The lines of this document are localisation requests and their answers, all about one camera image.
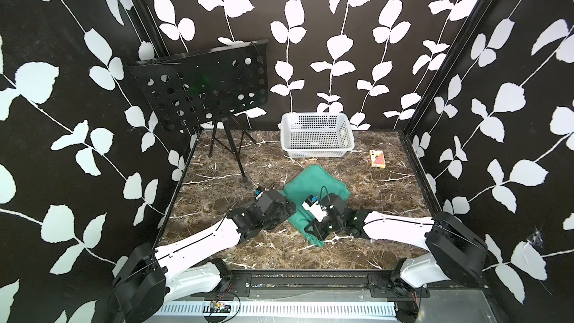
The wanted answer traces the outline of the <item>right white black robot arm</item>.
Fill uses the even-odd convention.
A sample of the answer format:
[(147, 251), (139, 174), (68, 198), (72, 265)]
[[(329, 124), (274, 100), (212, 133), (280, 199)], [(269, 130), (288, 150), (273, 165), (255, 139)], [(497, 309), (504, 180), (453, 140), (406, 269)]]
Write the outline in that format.
[(487, 245), (454, 215), (405, 218), (376, 211), (351, 209), (341, 197), (329, 194), (319, 200), (310, 196), (303, 208), (313, 216), (305, 232), (323, 241), (331, 233), (365, 240), (387, 240), (425, 250), (419, 257), (400, 260), (386, 287), (406, 295), (427, 284), (452, 281), (478, 287), (487, 258)]

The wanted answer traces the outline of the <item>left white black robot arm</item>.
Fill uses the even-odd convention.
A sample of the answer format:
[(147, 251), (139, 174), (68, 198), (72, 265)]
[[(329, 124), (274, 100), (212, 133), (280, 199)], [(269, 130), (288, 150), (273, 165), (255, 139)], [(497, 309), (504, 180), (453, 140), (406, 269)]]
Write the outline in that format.
[(116, 322), (145, 322), (166, 303), (185, 295), (213, 291), (230, 276), (224, 265), (207, 258), (271, 232), (296, 212), (296, 205), (266, 192), (245, 207), (227, 212), (213, 226), (170, 245), (144, 243), (130, 254), (112, 283), (107, 305)]

